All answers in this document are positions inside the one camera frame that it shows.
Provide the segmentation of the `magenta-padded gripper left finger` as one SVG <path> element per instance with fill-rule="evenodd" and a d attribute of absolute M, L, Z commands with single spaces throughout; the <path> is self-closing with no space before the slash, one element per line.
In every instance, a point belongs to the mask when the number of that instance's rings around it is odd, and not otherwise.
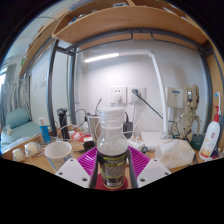
<path fill-rule="evenodd" d="M 68 159 L 56 172 L 56 176 L 81 187 L 90 189 L 94 189 L 96 187 L 97 175 L 97 148 L 90 149 L 78 159 Z"/>

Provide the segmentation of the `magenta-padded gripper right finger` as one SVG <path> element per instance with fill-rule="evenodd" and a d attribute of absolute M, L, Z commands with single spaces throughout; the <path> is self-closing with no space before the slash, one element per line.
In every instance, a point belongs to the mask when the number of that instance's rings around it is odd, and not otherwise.
<path fill-rule="evenodd" d="M 128 147 L 128 161 L 133 188 L 144 187 L 171 174 L 159 159 L 150 159 L 133 147 Z"/>

